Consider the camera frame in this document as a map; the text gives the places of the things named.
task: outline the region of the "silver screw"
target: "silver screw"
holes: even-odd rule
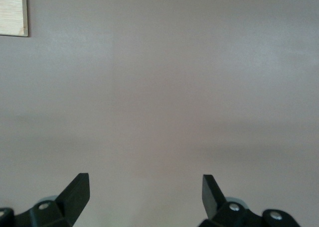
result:
[[[235,203],[231,203],[229,205],[229,208],[232,210],[232,211],[239,211],[239,206]]]
[[[271,211],[270,212],[270,216],[275,219],[275,220],[278,220],[278,221],[281,221],[283,219],[283,217],[281,216],[281,214],[279,214],[278,212],[276,211]]]
[[[48,208],[49,205],[50,205],[50,203],[43,203],[42,205],[39,205],[39,210],[44,210],[44,209]]]

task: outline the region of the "wooden board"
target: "wooden board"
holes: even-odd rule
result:
[[[0,0],[0,35],[28,36],[26,0]]]

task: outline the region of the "screw head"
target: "screw head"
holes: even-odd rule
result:
[[[46,208],[48,208],[48,206],[50,205],[50,203],[43,203],[43,204],[41,204],[41,205],[39,205],[39,210],[44,210],[44,209],[46,209]]]
[[[237,205],[237,204],[235,204],[235,203],[231,203],[230,205],[229,205],[229,208],[232,210],[232,211],[239,211],[239,206]]]
[[[283,217],[281,216],[281,214],[279,214],[277,211],[271,211],[271,212],[270,212],[270,216],[271,216],[273,219],[278,220],[278,221],[280,221],[280,220],[283,219]]]

